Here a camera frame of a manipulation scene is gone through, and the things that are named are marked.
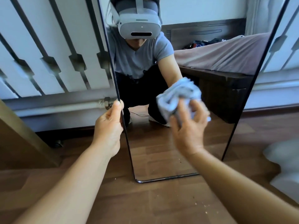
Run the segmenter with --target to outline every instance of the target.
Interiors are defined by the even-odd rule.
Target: brown laminate floor
[[[226,156],[229,166],[294,205],[293,200],[269,184],[280,168],[266,160],[261,152],[269,143],[298,135],[298,121],[298,113],[242,119]],[[63,156],[59,168],[1,171],[0,223],[13,222],[42,197],[89,146],[91,140],[91,137],[85,137],[65,141],[64,148],[57,150]],[[87,223],[235,222],[201,176],[146,184],[135,182],[122,134],[121,149],[109,162]]]
[[[148,121],[147,107],[130,108],[133,122],[127,132],[136,179],[196,173],[175,149],[170,128]],[[204,144],[211,154],[221,159],[234,124],[224,122],[213,113],[211,119],[204,132]]]

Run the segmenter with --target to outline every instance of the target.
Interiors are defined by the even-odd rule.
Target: dark wooden bed frame
[[[200,88],[207,108],[227,123],[236,123],[253,75],[180,66],[181,73]]]

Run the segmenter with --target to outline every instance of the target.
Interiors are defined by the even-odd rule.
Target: gray t-shirt
[[[114,70],[133,79],[140,79],[156,62],[174,54],[170,41],[160,32],[156,39],[148,39],[134,51],[121,37],[117,28],[107,29],[110,55],[114,61]]]

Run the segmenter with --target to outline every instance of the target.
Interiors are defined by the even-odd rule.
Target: person
[[[236,172],[204,149],[204,129],[209,111],[201,101],[192,100],[195,111],[180,101],[178,111],[182,121],[171,117],[171,130],[179,152],[203,176],[228,212],[238,223],[295,224],[299,211],[252,180]],[[107,164],[120,149],[121,110],[123,102],[99,117],[93,141],[61,180],[29,208],[15,224],[84,224],[100,188]]]
[[[144,0],[158,15],[159,0]],[[116,11],[135,6],[135,0],[111,0]],[[182,78],[170,41],[160,32],[155,39],[124,39],[117,27],[107,28],[109,51],[123,109],[125,125],[131,123],[129,107],[149,105],[149,120],[169,126],[159,112],[156,96]]]

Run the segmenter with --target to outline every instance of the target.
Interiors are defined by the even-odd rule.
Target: black pants
[[[129,107],[149,105],[148,113],[156,121],[166,124],[159,112],[156,96],[163,93],[168,86],[161,75],[158,65],[153,65],[140,79],[131,79],[128,76],[116,72],[116,81],[121,100],[124,102],[125,125],[129,125]]]

